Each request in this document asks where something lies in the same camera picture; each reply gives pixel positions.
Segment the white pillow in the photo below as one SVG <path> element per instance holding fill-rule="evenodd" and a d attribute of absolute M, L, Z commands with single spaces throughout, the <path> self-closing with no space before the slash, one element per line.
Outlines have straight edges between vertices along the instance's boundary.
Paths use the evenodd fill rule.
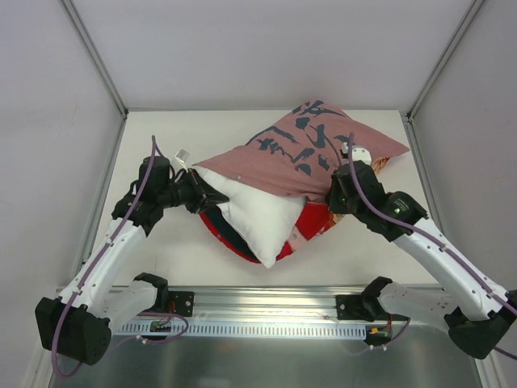
<path fill-rule="evenodd" d="M 276 196 L 196 167 L 200 178 L 229 200 L 201 215 L 214 236 L 231 251 L 271 268 L 305 207 L 303 196 Z"/>

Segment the pink red patterned pillowcase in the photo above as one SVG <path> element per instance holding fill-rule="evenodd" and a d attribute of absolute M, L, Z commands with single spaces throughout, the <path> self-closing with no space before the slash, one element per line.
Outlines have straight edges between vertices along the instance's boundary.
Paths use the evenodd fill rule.
<path fill-rule="evenodd" d="M 349 136 L 367 149 L 375 172 L 408 147 L 319 99 L 294 108 L 246 144 L 195 164 L 276 196 L 303 196 L 305 207 L 280 258 L 291 255 L 341 219 L 325 202 L 331 175 L 345 163 L 340 151 Z"/>

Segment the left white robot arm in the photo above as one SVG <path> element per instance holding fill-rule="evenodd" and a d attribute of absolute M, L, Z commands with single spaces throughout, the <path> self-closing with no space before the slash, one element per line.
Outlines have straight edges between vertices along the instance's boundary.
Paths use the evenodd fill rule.
<path fill-rule="evenodd" d="M 143 272 L 112 297 L 109 292 L 114 280 L 166 209 L 183 206 L 200 214 L 227 202 L 229 198 L 197 171 L 182 169 L 176 175 L 168 158 L 145 158 L 137 179 L 116 203 L 101 243 L 79 273 L 54 299 L 44 297 L 36 306 L 40 341 L 52 361 L 66 356 L 94 365 L 107 351 L 114 332 L 126 322 L 141 313 L 168 312 L 166 279 Z"/>

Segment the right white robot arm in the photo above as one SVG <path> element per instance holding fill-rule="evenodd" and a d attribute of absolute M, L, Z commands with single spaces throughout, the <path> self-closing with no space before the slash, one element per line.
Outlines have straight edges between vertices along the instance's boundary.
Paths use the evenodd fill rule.
<path fill-rule="evenodd" d="M 373 322 L 400 315 L 448 335 L 465 354 L 485 359 L 516 320 L 516 292 L 491 280 L 441 233 L 427 211 L 405 192 L 386 192 L 364 162 L 339 167 L 327 195 L 330 210 L 350 214 L 411 255 L 444 290 L 409 289 L 378 276 L 360 295 L 337 297 L 338 316 Z"/>

